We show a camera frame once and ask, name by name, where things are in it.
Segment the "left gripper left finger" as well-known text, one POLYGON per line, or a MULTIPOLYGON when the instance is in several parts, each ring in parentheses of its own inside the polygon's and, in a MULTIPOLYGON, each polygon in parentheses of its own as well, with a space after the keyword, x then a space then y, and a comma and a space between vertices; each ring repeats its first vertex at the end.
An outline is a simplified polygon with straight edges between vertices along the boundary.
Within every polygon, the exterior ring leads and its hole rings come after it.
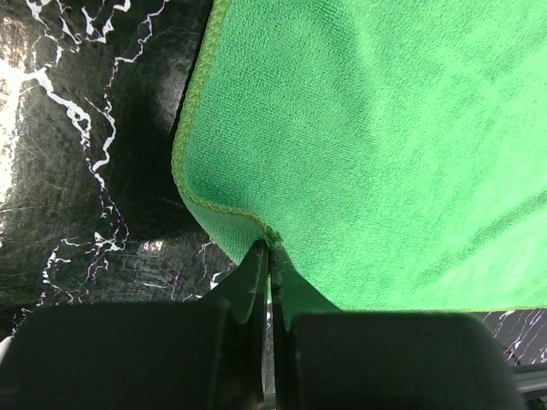
POLYGON ((269 252, 195 302, 63 305, 32 313, 1 363, 4 409, 257 409, 269 252))

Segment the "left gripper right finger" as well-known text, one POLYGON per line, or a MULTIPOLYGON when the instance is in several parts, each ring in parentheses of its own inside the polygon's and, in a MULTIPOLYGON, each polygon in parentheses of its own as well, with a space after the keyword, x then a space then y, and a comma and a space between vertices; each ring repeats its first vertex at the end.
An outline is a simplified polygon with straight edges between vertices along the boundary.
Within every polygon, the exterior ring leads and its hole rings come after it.
POLYGON ((271 254, 280 409, 522 409, 503 353, 466 313, 344 312, 271 254))

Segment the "green towel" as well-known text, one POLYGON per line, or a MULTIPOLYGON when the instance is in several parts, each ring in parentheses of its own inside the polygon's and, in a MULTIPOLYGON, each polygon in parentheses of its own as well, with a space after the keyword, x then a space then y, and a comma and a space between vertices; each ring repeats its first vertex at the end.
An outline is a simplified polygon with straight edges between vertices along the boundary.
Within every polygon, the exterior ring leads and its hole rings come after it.
POLYGON ((546 4, 216 1, 172 172, 340 308, 544 308, 546 4))

